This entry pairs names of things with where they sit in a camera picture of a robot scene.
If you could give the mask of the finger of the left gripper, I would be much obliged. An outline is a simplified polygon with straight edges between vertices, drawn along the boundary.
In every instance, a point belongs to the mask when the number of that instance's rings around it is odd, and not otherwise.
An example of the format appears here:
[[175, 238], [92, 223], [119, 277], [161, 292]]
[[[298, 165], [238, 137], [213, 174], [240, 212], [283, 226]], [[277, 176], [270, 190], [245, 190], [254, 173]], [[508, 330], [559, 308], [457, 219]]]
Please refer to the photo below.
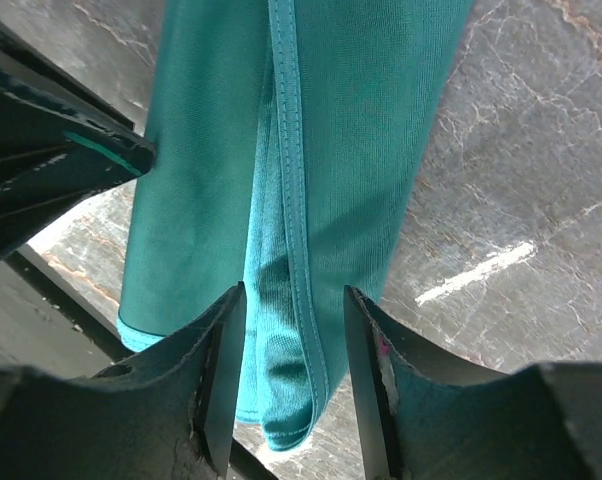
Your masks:
[[128, 118], [0, 21], [0, 261], [154, 160]]

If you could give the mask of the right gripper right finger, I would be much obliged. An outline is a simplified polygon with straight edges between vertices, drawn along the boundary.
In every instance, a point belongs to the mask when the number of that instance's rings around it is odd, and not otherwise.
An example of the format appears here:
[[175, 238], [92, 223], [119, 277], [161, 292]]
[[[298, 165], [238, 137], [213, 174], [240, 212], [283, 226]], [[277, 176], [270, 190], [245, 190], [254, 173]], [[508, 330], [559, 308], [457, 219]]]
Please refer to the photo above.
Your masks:
[[602, 362], [504, 374], [452, 354], [344, 291], [369, 479], [602, 479]]

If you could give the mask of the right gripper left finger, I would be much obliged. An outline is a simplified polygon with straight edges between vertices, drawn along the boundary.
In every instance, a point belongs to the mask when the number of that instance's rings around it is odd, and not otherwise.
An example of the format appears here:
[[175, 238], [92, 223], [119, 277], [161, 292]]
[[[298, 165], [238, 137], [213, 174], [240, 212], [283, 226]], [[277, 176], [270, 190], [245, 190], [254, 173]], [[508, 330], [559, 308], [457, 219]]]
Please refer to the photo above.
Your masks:
[[236, 375], [245, 289], [92, 378], [0, 366], [0, 479], [216, 479], [205, 375]]

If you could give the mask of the teal satin napkin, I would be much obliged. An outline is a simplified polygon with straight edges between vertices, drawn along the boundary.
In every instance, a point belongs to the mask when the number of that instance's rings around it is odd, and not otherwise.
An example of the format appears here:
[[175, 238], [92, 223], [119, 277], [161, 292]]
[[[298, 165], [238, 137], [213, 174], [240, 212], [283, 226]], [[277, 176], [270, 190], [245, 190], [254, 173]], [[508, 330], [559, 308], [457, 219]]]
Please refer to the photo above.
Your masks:
[[247, 295], [236, 417], [301, 444], [381, 296], [467, 1], [169, 1], [117, 327], [143, 350]]

